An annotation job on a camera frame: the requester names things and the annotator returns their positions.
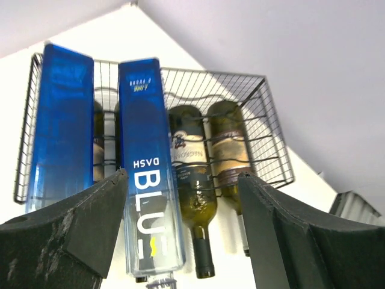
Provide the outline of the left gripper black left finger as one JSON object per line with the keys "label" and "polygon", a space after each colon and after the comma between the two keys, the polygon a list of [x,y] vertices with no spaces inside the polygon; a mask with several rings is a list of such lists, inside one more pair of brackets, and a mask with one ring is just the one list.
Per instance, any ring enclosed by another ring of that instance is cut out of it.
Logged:
{"label": "left gripper black left finger", "polygon": [[1,225],[1,288],[100,288],[128,189],[125,169]]}

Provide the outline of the green wine bottle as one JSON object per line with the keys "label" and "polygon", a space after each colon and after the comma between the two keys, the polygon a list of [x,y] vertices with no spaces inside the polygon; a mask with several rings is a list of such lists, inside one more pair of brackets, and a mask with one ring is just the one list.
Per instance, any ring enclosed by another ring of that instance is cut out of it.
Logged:
{"label": "green wine bottle", "polygon": [[173,141],[174,167],[177,175],[180,209],[183,222],[190,230],[196,276],[215,276],[209,240],[209,224],[217,213],[203,117],[198,108],[180,105],[169,109]]}
{"label": "green wine bottle", "polygon": [[103,167],[105,155],[104,113],[100,103],[94,101],[93,114],[93,182],[97,183],[105,177]]}

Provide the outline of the tall blue glass bottle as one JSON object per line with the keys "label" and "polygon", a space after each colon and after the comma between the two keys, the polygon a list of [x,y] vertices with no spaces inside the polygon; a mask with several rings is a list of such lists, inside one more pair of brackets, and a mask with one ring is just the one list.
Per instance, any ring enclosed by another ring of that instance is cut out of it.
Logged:
{"label": "tall blue glass bottle", "polygon": [[118,73],[126,270],[147,288],[175,288],[185,249],[159,60],[120,63]]}

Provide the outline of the short blue glass bottle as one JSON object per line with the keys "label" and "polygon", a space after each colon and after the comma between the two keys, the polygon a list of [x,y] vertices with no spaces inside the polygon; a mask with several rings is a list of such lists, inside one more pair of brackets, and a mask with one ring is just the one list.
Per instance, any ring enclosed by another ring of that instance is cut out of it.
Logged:
{"label": "short blue glass bottle", "polygon": [[91,57],[51,43],[45,46],[28,213],[93,184],[93,77]]}

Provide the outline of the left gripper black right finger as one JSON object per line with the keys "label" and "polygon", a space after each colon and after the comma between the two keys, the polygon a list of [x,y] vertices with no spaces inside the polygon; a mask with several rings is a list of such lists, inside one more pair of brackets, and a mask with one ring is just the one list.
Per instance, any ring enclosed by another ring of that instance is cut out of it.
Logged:
{"label": "left gripper black right finger", "polygon": [[384,228],[343,219],[257,176],[238,177],[257,288],[383,288]]}

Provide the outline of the green bottle grey foil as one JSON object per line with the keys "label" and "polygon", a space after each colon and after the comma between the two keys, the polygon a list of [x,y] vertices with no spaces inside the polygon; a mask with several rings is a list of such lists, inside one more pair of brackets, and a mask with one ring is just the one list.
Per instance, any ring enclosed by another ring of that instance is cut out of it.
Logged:
{"label": "green bottle grey foil", "polygon": [[236,102],[219,101],[208,108],[208,116],[215,179],[222,198],[236,212],[243,251],[249,256],[238,190],[238,175],[251,173],[253,170],[245,140],[246,131],[241,109]]}

